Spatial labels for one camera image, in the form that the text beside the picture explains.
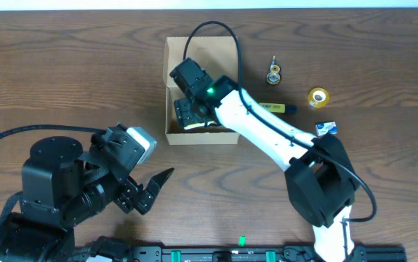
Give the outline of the yellow sticky note pad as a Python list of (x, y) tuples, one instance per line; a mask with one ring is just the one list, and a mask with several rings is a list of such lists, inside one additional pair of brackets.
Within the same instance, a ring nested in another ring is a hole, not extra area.
[(195, 128), (199, 128), (199, 127), (218, 127), (220, 126), (220, 124), (218, 124), (215, 121), (210, 121), (210, 122), (197, 122), (197, 123), (192, 123), (189, 124), (187, 126), (184, 126), (184, 130), (191, 130), (191, 129), (195, 129)]

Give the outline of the brown cardboard box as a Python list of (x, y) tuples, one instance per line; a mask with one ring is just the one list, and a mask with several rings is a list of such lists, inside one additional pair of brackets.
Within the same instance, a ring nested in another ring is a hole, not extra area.
[[(224, 127), (180, 128), (174, 102), (184, 94), (170, 77), (170, 72), (182, 62), (186, 37), (168, 37), (164, 47), (163, 80), (166, 85), (165, 135), (170, 145), (237, 144), (239, 134)], [(194, 36), (187, 56), (195, 60), (214, 79), (222, 75), (236, 80), (238, 60), (236, 44), (229, 36)]]

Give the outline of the clear yellow tape roll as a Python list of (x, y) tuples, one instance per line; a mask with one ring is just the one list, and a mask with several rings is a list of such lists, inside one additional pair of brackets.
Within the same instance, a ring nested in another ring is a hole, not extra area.
[(308, 94), (308, 104), (313, 108), (323, 108), (329, 102), (330, 95), (322, 87), (314, 87)]

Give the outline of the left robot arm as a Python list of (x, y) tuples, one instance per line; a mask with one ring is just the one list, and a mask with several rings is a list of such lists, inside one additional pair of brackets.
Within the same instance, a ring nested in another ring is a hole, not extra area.
[(127, 134), (94, 134), (91, 146), (69, 137), (36, 142), (22, 168), (23, 190), (0, 216), (0, 261), (134, 261), (120, 239), (100, 237), (76, 248), (74, 228), (115, 203), (124, 213), (146, 214), (174, 170), (154, 175), (147, 186), (130, 172), (145, 149)]

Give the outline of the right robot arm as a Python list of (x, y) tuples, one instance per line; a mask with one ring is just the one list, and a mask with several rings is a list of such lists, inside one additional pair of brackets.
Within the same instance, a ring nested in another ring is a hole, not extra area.
[(324, 261), (346, 261), (354, 242), (349, 225), (355, 175), (342, 143), (333, 135), (318, 138), (274, 116), (227, 76), (172, 74), (184, 93), (175, 104), (185, 129), (218, 124), (244, 136), (284, 172), (289, 201), (313, 227), (314, 251)]

